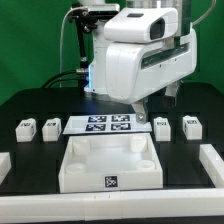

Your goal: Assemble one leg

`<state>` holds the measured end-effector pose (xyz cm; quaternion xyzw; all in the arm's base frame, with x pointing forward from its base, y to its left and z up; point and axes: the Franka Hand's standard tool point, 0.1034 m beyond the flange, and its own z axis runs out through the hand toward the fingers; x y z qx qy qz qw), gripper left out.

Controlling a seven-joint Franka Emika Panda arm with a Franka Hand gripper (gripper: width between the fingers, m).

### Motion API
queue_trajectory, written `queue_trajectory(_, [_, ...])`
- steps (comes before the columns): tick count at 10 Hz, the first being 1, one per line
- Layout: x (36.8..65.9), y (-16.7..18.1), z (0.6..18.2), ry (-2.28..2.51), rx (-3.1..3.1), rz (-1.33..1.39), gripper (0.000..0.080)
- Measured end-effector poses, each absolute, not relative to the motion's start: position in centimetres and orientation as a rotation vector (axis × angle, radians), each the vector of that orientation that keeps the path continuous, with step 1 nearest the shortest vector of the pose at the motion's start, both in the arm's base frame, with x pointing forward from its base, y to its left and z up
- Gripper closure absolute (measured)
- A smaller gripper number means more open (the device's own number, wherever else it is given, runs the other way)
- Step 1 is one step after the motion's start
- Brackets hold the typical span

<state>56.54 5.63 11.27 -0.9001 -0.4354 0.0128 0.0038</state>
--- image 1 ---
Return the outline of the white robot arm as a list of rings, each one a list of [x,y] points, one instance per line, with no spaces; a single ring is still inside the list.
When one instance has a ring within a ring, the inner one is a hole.
[[[126,0],[125,8],[90,0],[87,13],[96,28],[86,93],[131,105],[139,123],[148,121],[148,96],[159,90],[174,106],[197,63],[191,0]]]

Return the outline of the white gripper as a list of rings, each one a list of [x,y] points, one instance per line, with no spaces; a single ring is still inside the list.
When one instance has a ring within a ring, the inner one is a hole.
[[[140,99],[167,86],[165,102],[174,107],[178,80],[195,70],[196,33],[175,43],[177,29],[175,8],[125,8],[104,27],[111,42],[106,51],[107,93],[115,101],[133,103],[140,124],[147,122],[146,103]]]

